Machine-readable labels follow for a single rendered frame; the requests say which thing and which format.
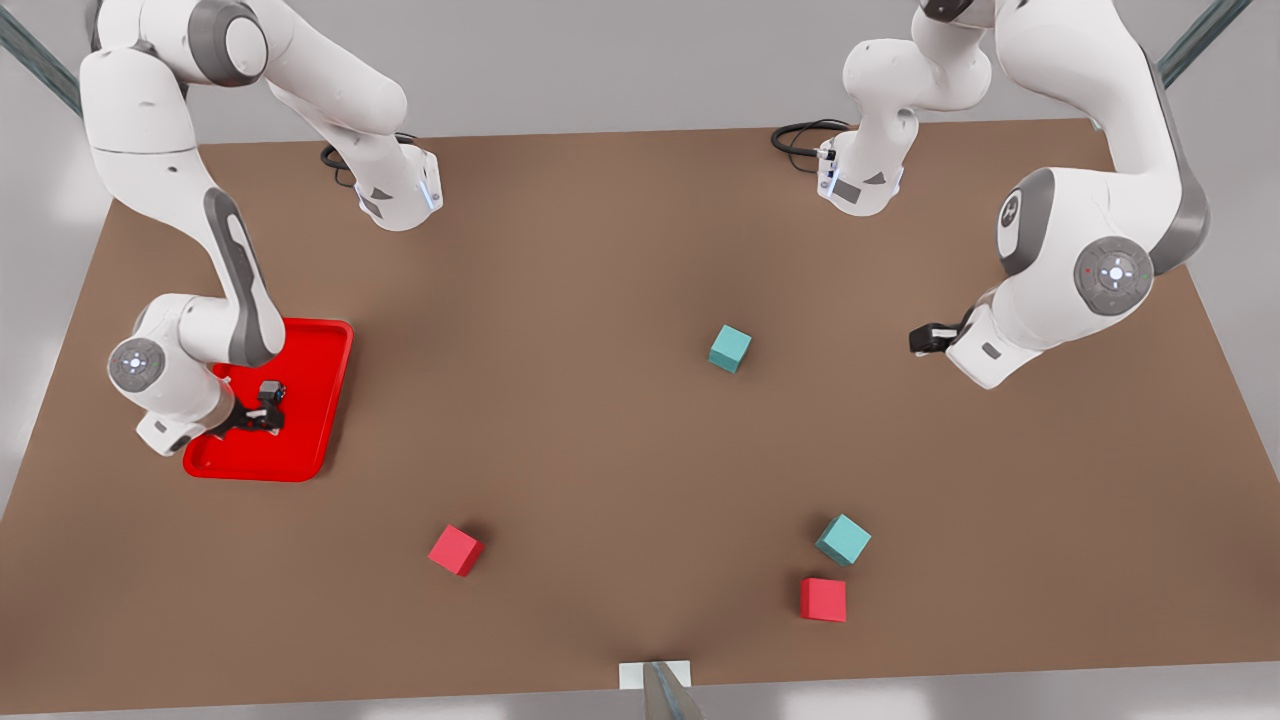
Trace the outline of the red plastic tray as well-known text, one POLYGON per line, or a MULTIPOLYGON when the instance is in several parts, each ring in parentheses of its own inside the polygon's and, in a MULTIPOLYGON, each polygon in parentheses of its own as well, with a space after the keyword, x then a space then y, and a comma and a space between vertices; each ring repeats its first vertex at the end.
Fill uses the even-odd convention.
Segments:
POLYGON ((265 380, 285 387, 279 404, 283 428, 270 434, 230 430, 221 439, 201 436, 186 446, 183 468, 192 477, 232 480, 306 482, 325 460, 355 333, 340 320, 284 319, 283 350, 261 368, 212 365, 212 374, 229 382, 236 397, 259 406, 265 380))

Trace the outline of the teal cube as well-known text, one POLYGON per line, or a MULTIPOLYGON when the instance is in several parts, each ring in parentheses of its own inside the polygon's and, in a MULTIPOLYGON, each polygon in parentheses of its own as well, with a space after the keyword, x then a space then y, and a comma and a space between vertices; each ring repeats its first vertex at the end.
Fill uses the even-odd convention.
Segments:
POLYGON ((727 373, 736 374, 751 341, 751 336, 731 325, 722 325, 708 352, 708 361, 727 373))
POLYGON ((852 566, 872 534, 845 514, 835 516, 815 541, 815 547, 841 568, 852 566))

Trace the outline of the red cube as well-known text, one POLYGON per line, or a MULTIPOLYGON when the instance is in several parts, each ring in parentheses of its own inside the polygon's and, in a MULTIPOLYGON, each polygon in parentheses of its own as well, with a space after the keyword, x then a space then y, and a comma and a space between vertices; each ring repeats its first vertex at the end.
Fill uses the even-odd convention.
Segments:
POLYGON ((467 577, 484 550, 485 544, 480 539, 448 524, 429 550, 428 557, 456 577, 467 577))
POLYGON ((800 618, 823 623, 847 621, 847 584, 842 580, 817 577, 800 583, 800 618))

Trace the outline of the silver frame post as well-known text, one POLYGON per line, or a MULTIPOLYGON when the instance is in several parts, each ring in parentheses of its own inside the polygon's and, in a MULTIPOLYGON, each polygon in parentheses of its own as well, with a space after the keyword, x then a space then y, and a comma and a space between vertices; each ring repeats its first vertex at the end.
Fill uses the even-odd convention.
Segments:
POLYGON ((643 664, 644 720, 707 720, 667 662, 643 664))
POLYGON ((0 5, 0 47, 9 51, 74 114, 83 117, 79 81, 3 5, 0 5))
POLYGON ((1164 87, 1171 87, 1253 1, 1211 0, 1157 61, 1164 87))

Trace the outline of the white post foot plate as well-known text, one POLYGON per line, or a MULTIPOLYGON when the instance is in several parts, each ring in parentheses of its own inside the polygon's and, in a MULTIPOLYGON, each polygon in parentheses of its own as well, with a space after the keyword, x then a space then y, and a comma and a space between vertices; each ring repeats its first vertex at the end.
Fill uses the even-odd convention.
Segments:
POLYGON ((687 660, 666 660, 620 664, 618 688, 623 691, 641 689, 644 684, 644 667, 653 664, 666 665, 682 687, 692 687, 691 664, 687 660))

